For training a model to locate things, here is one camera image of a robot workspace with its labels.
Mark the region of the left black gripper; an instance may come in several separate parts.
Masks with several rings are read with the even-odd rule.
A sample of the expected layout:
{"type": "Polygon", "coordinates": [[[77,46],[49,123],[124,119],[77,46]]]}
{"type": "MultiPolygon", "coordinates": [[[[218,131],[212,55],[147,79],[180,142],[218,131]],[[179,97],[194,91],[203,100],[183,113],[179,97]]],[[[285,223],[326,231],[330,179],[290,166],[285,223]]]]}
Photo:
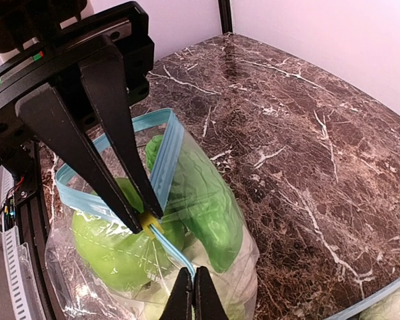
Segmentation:
{"type": "Polygon", "coordinates": [[[86,1],[0,1],[0,133],[32,133],[133,233],[142,226],[92,141],[100,122],[144,208],[163,210],[137,151],[130,106],[149,93],[149,16],[129,1],[89,17],[86,1]]]}

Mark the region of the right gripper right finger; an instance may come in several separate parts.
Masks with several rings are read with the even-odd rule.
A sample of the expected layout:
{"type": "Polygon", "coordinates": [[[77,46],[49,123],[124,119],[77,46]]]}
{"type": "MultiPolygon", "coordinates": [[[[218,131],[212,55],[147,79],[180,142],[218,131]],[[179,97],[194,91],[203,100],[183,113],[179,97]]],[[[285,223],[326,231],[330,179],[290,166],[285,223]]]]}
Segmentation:
{"type": "Polygon", "coordinates": [[[201,266],[196,270],[194,279],[193,308],[195,319],[228,320],[213,284],[208,268],[201,266]]]}

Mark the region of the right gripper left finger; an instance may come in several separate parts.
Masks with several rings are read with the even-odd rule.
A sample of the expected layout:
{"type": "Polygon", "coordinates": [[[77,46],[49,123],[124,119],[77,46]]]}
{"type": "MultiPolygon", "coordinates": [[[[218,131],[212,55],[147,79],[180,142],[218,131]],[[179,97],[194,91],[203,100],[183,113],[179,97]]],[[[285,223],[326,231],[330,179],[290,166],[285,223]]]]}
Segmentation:
{"type": "Polygon", "coordinates": [[[179,270],[171,294],[159,320],[191,320],[193,315],[193,281],[188,268],[179,270]]]}

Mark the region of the white cauliflower toy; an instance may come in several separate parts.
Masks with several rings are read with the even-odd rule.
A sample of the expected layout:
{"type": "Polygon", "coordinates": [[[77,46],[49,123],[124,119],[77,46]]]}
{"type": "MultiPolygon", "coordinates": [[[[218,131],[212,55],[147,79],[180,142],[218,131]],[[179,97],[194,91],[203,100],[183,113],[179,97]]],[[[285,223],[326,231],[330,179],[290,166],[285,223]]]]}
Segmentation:
{"type": "Polygon", "coordinates": [[[170,293],[156,294],[156,303],[145,307],[146,319],[244,319],[243,305],[224,307],[217,287],[206,267],[192,276],[186,267],[179,270],[170,293]]]}

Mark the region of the green apple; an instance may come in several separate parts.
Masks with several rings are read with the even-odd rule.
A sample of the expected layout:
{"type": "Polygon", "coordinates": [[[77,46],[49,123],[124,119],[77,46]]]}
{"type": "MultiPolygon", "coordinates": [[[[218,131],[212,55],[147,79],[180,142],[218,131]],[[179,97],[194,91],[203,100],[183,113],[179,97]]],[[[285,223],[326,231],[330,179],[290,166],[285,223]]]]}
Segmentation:
{"type": "Polygon", "coordinates": [[[110,289],[136,291],[175,269],[157,239],[133,234],[120,223],[75,211],[72,231],[78,254],[110,289]]]}

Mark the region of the clear zip bag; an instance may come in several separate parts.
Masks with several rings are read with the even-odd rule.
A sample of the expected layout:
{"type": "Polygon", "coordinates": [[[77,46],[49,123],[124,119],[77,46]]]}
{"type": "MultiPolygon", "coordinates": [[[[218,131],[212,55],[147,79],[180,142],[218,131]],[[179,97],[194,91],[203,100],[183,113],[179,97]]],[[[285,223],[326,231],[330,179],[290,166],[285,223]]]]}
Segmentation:
{"type": "MultiPolygon", "coordinates": [[[[133,129],[139,157],[164,217],[169,182],[175,170],[184,134],[188,132],[171,109],[162,109],[134,118],[133,129]]],[[[142,221],[142,232],[160,242],[175,269],[160,281],[150,281],[136,291],[121,292],[108,288],[78,254],[72,231],[72,218],[75,211],[82,211],[124,224],[70,166],[63,165],[57,171],[55,183],[62,212],[53,219],[45,256],[47,271],[66,319],[146,319],[145,307],[157,302],[158,292],[170,293],[181,268],[188,268],[194,276],[197,268],[202,266],[192,264],[174,245],[175,241],[182,239],[180,227],[172,225],[163,229],[163,217],[149,217],[142,221]]],[[[250,236],[252,244],[250,266],[242,273],[234,273],[228,277],[214,274],[207,268],[224,307],[243,305],[244,319],[251,319],[257,298],[255,265],[259,252],[246,222],[245,233],[250,236]]]]}

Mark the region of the green bumpy cucumber toy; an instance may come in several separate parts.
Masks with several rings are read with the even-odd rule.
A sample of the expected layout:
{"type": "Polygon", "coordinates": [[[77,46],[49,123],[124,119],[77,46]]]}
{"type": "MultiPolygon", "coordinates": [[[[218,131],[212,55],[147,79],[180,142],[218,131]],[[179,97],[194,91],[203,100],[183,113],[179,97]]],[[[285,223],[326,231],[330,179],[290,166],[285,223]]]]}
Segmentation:
{"type": "Polygon", "coordinates": [[[174,245],[195,266],[230,276],[251,265],[251,238],[231,188],[194,138],[185,133],[161,220],[180,227],[174,245]]]}

